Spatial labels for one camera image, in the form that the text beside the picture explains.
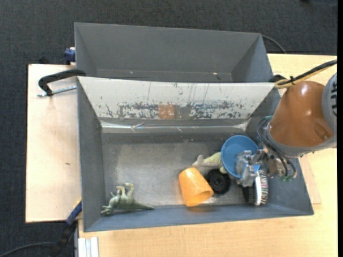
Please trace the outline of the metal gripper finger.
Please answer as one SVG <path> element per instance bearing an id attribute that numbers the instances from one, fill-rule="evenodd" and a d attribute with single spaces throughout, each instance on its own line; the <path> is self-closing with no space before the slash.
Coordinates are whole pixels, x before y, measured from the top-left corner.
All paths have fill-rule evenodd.
<path id="1" fill-rule="evenodd" d="M 252 186 L 259 170 L 259 165 L 246 164 L 243 167 L 242 176 L 240 178 L 241 186 Z"/>
<path id="2" fill-rule="evenodd" d="M 236 172 L 243 172 L 246 165 L 257 165 L 260 160 L 260 150 L 255 152 L 244 150 L 236 155 Z"/>

